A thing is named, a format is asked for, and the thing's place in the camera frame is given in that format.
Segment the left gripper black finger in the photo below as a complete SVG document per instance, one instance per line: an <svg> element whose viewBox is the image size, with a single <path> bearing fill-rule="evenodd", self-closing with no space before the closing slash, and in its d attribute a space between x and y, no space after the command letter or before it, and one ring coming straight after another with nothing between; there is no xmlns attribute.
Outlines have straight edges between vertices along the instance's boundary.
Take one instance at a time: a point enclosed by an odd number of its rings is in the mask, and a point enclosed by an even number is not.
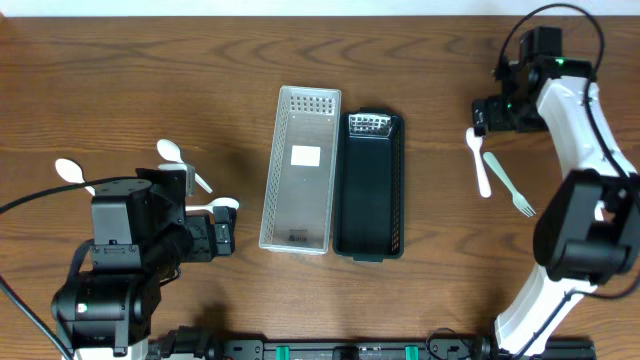
<svg viewBox="0 0 640 360"><path fill-rule="evenodd" d="M228 206L215 206L213 217L216 224L228 224L234 226L237 220L237 210Z"/></svg>
<svg viewBox="0 0 640 360"><path fill-rule="evenodd" d="M235 251L234 228L230 224L214 225L217 256L231 256Z"/></svg>

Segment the pale green plastic fork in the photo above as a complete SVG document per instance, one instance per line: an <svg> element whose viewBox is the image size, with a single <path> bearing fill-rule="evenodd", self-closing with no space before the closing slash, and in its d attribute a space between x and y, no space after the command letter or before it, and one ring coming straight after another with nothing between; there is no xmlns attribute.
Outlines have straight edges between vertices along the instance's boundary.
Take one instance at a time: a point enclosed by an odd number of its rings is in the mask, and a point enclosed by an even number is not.
<svg viewBox="0 0 640 360"><path fill-rule="evenodd" d="M483 154L483 159L511 193L513 205L526 217L535 216L536 212L534 208L529 204L526 198L516 189L516 187L512 183L509 176L506 174L506 171L504 170L504 168L502 167L502 165L500 164L496 156L491 152L485 152Z"/></svg>

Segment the dark green plastic basket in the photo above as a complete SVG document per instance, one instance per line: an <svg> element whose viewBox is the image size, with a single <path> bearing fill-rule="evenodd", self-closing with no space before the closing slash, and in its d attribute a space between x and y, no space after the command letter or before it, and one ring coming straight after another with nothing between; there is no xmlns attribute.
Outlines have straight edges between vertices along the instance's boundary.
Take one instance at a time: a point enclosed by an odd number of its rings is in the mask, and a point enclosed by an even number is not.
<svg viewBox="0 0 640 360"><path fill-rule="evenodd" d="M405 126L387 109L341 116L333 250L355 261L382 262L404 252Z"/></svg>

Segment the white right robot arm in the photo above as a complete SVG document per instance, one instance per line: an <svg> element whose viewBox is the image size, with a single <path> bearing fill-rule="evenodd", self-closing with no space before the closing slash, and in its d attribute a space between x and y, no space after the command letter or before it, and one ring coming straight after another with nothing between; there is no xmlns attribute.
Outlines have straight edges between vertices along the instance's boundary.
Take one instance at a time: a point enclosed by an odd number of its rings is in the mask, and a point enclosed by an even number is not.
<svg viewBox="0 0 640 360"><path fill-rule="evenodd" d="M475 135L548 130L562 174L534 229L532 272L494 321L496 349L514 359L543 354L568 313L639 255L639 174L617 146L594 75L589 62L561 56L501 59L501 94L472 105Z"/></svg>

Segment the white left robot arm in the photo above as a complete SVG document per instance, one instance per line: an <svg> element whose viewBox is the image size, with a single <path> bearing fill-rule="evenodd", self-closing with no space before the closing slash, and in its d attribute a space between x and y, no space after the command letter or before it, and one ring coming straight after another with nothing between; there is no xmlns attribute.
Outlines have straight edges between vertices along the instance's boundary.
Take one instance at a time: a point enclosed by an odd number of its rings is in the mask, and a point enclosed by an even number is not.
<svg viewBox="0 0 640 360"><path fill-rule="evenodd" d="M196 215L175 205L93 205L94 238L77 249L52 300L65 350L74 358L144 358L162 287L180 278L184 263L233 253L238 207L230 198Z"/></svg>

